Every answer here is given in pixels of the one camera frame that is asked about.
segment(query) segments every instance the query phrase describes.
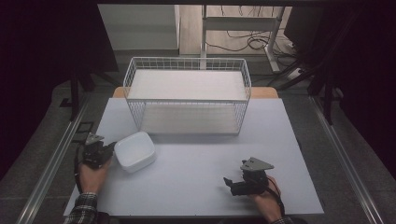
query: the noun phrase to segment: metal frame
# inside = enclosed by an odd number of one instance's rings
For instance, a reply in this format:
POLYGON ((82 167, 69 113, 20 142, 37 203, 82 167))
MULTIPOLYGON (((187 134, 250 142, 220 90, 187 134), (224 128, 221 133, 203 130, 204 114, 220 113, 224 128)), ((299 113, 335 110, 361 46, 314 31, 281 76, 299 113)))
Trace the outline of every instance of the metal frame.
POLYGON ((89 99, 90 95, 84 94, 81 102, 81 109, 77 113, 75 120, 70 121, 66 131, 64 132, 64 136, 62 137, 51 158, 49 159, 49 162, 47 163, 44 172, 38 179, 37 184, 35 184, 35 188, 33 189, 33 192, 31 193, 27 203, 23 207, 16 223, 28 224, 34 221, 35 215, 37 214, 38 209, 40 208, 44 197, 46 196, 47 191, 50 188, 50 184, 52 183, 52 180, 55 177, 56 172, 58 171, 58 168, 62 163, 64 154, 66 153, 66 150, 69 147, 70 142, 72 141, 73 135, 78 128, 82 116, 87 109, 89 99))
POLYGON ((350 185, 354 189, 356 196, 361 203, 361 207, 363 208, 363 211, 369 219, 370 223, 386 223, 383 216, 380 214, 375 204, 375 201, 370 195, 369 190, 364 185, 361 177, 358 174, 358 171, 355 169, 355 166, 347 155, 347 152, 344 149, 344 146, 341 143, 340 139, 338 138, 334 127, 332 125, 329 125, 329 123, 326 121, 325 116, 321 113, 322 106, 318 97, 310 96, 309 100, 315 108, 315 111, 317 112, 318 119, 323 126, 325 133, 329 137, 332 143, 332 148, 334 149, 334 152, 337 155, 338 160, 340 161, 340 164, 344 169, 344 172, 346 173, 346 177, 348 178, 350 185))
POLYGON ((206 5, 202 6, 202 43, 201 58, 206 58, 206 31, 263 31, 271 32, 265 54, 274 73, 279 73, 279 66, 274 57, 274 44, 282 22, 285 7, 281 7, 275 18, 248 17, 207 17, 206 5))

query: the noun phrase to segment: black strap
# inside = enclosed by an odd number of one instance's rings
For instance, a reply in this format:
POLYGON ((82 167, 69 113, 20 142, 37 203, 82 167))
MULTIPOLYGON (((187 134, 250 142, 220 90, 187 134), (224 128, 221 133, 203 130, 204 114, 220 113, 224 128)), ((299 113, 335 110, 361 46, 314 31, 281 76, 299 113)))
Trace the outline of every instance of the black strap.
POLYGON ((268 191, 272 196, 274 196, 277 204, 279 205, 280 213, 281 213, 282 217, 285 216, 285 205, 282 203, 280 196, 268 187, 265 187, 265 190, 268 191))
POLYGON ((74 159, 75 181, 76 181, 76 185, 77 185, 79 193, 82 193, 81 183, 79 182, 79 161, 78 161, 78 154, 79 154, 79 149, 81 146, 82 146, 82 144, 78 144, 77 149, 76 149, 75 159, 74 159))

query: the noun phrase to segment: cable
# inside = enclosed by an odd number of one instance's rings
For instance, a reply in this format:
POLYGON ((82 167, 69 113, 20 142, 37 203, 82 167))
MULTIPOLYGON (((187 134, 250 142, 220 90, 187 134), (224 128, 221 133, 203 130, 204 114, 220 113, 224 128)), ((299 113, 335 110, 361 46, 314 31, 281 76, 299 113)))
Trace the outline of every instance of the cable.
POLYGON ((267 37, 267 36, 260 36, 260 35, 259 36, 251 36, 247 39, 247 44, 250 46, 251 49, 258 50, 258 49, 264 49, 268 45, 268 41, 269 41, 269 37, 267 37), (255 48, 255 47, 251 46, 251 43, 253 43, 253 42, 259 42, 262 45, 258 48, 255 48))
POLYGON ((291 54, 288 54, 288 53, 283 53, 283 54, 279 54, 279 55, 276 56, 276 61, 277 61, 277 63, 280 63, 280 64, 282 64, 283 66, 289 67, 289 66, 292 65, 292 63, 290 63, 290 64, 284 64, 284 63, 282 63, 282 62, 279 60, 279 59, 281 59, 281 58, 294 58, 294 59, 297 59, 297 56, 291 55, 291 54))
POLYGON ((225 50, 229 50, 229 51, 241 51, 241 50, 246 49, 246 48, 248 47, 248 45, 246 45, 245 47, 243 47, 243 48, 241 48, 241 49, 226 49, 226 48, 224 48, 224 47, 222 47, 222 46, 208 44, 207 42, 206 42, 206 44, 207 44, 208 46, 210 46, 210 47, 213 47, 213 48, 225 49, 225 50))
MULTIPOLYGON (((253 33, 253 32, 250 31, 250 35, 230 35, 230 34, 229 34, 229 31, 227 31, 228 36, 229 36, 229 37, 234 37, 234 38, 249 37, 249 36, 252 36, 252 33, 253 33)), ((259 34, 263 34, 263 33, 266 33, 266 32, 262 31, 262 32, 258 32, 258 33, 253 34, 253 35, 259 35, 259 34)))
POLYGON ((285 205, 282 203, 282 200, 280 199, 280 195, 276 194, 272 189, 270 189, 268 187, 265 187, 265 190, 268 191, 272 196, 274 196, 274 198, 276 199, 277 205, 279 205, 281 216, 282 217, 285 216, 285 205))
POLYGON ((239 15, 241 15, 241 16, 243 16, 244 15, 244 12, 242 11, 242 6, 239 6, 239 15))
POLYGON ((279 190, 279 188, 277 187, 277 185, 275 184, 275 182, 274 182, 271 178, 269 178, 269 177, 267 177, 267 179, 268 179, 269 181, 271 181, 271 183, 273 183, 273 185, 274 185, 275 188, 276 188, 277 195, 279 195, 279 197, 280 197, 280 190, 279 190))
POLYGON ((262 77, 262 78, 259 78, 257 80, 251 81, 250 83, 253 84, 253 83, 256 83, 256 82, 259 82, 259 81, 263 81, 265 79, 270 79, 270 78, 272 78, 273 76, 276 76, 276 75, 260 75, 260 76, 261 77, 265 76, 265 77, 262 77))
POLYGON ((221 9, 221 15, 225 16, 224 9, 222 8, 222 6, 220 6, 220 9, 221 9))
POLYGON ((281 77, 283 77, 284 75, 288 75, 289 72, 294 69, 297 68, 300 64, 301 64, 301 60, 297 59, 294 63, 292 63, 290 66, 288 66, 287 68, 285 68, 282 72, 278 73, 277 77, 274 77, 270 82, 268 82, 267 87, 271 87, 271 85, 276 82, 277 80, 279 80, 281 77))
POLYGON ((253 10, 255 10, 255 8, 256 8, 256 7, 253 7, 253 9, 251 9, 251 10, 249 11, 249 13, 247 14, 247 16, 249 16, 250 13, 251 13, 253 10))
POLYGON ((262 10, 262 7, 259 7, 259 12, 257 13, 257 17, 260 17, 260 11, 262 10))
POLYGON ((81 146, 82 144, 78 144, 76 148, 76 155, 74 158, 74 175, 79 193, 82 193, 81 183, 79 182, 79 161, 78 161, 79 149, 81 146))

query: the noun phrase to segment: white shelf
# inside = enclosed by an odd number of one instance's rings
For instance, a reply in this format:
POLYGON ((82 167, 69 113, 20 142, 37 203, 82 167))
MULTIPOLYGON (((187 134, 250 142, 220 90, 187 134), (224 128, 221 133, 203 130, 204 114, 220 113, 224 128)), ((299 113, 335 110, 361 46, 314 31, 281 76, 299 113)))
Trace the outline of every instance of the white shelf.
POLYGON ((141 131, 153 134, 237 134, 233 105, 146 105, 141 131))
POLYGON ((127 99, 246 101, 240 71, 138 69, 127 99))

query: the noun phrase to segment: wall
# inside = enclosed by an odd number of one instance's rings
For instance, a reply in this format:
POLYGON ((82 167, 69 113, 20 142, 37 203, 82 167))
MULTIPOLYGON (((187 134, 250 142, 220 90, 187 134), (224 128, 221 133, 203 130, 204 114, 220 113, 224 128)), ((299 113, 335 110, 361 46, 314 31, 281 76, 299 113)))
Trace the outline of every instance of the wall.
POLYGON ((114 50, 178 49, 178 6, 98 7, 114 50))

